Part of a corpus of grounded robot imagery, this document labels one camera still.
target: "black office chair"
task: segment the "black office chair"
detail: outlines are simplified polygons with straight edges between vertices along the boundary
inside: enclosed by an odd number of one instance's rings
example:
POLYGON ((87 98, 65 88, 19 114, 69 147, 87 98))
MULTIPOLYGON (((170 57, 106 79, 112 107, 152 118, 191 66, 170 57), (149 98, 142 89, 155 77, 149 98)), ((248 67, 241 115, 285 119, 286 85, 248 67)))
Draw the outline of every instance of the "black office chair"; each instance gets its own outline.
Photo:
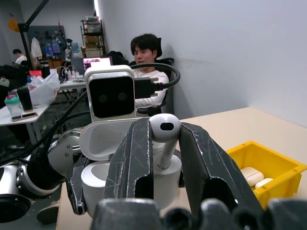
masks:
MULTIPOLYGON (((159 45, 160 46, 159 46, 159 50, 158 50, 158 53, 157 53, 157 58, 162 55, 161 38, 158 38, 158 39, 159 39, 159 45)), ((174 62, 174 59, 171 58, 171 57, 168 57, 168 58, 156 60, 155 62, 156 63, 162 63, 162 64, 168 64, 168 65, 171 66, 172 63, 174 62)), ((133 61, 129 65, 130 66, 136 65, 136 62, 133 61)), ((170 71, 168 69, 163 69, 163 68, 156 68, 156 70, 160 71, 160 72, 164 72, 167 75, 168 80, 171 81, 172 71, 170 71)), ((138 113, 140 113, 140 114, 148 114, 148 116, 153 116, 153 115, 156 115, 156 114, 161 114, 162 113, 161 107, 166 105, 166 97, 167 97, 167 91, 165 92, 165 96, 164 96, 164 98, 162 100, 161 105, 159 105, 157 107, 139 108, 138 109, 138 113)))

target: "wireless earbud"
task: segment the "wireless earbud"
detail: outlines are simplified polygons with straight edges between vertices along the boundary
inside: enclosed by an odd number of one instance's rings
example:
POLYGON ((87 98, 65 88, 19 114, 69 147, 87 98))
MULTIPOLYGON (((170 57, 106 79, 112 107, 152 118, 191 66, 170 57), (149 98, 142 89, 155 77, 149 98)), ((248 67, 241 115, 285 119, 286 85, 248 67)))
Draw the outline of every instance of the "wireless earbud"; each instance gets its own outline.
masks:
POLYGON ((158 166, 161 169, 167 169, 176 148, 181 123, 179 119, 172 114, 154 115, 149 118, 149 122, 153 131, 153 140, 165 143, 158 166))

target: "yellow plastic bin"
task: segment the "yellow plastic bin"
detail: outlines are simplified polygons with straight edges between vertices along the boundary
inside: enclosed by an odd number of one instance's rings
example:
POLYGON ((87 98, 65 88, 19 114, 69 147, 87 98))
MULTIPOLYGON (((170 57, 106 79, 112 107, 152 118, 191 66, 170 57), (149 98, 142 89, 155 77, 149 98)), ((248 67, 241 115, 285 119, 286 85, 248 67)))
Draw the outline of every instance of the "yellow plastic bin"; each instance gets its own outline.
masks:
POLYGON ((262 172, 264 178, 273 179, 258 189, 251 187, 263 208, 272 198, 292 197, 297 192, 301 173, 307 169, 306 165, 254 141, 239 145, 227 153, 240 169, 252 167, 262 172))

